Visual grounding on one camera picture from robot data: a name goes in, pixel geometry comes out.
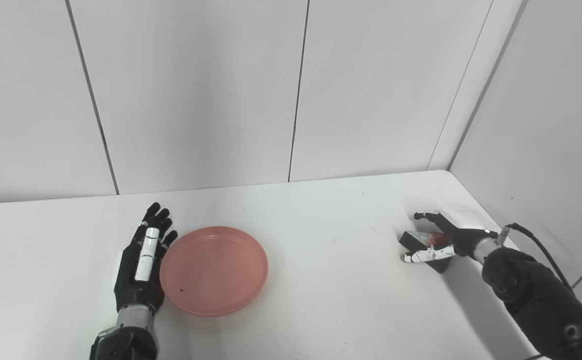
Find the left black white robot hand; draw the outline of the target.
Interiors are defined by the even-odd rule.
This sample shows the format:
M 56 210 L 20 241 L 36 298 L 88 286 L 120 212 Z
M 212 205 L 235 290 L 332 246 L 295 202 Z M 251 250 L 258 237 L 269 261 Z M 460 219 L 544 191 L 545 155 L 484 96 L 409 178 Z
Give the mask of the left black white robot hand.
M 116 309 L 132 305 L 146 306 L 152 314 L 163 305 L 165 292 L 160 281 L 161 262 L 176 241 L 169 209 L 152 203 L 137 227 L 130 243 L 121 253 L 113 292 Z

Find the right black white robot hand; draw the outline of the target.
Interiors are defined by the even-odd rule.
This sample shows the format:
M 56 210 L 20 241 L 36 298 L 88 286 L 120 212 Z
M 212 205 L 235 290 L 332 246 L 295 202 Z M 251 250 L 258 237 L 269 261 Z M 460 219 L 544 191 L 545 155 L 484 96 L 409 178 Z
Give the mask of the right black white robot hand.
M 426 220 L 437 231 L 406 232 L 414 240 L 411 245 L 403 245 L 407 249 L 402 257 L 406 264 L 431 264 L 453 256 L 468 256 L 482 264 L 492 251 L 503 246 L 504 238 L 486 227 L 483 216 L 468 207 L 415 212 L 413 219 Z

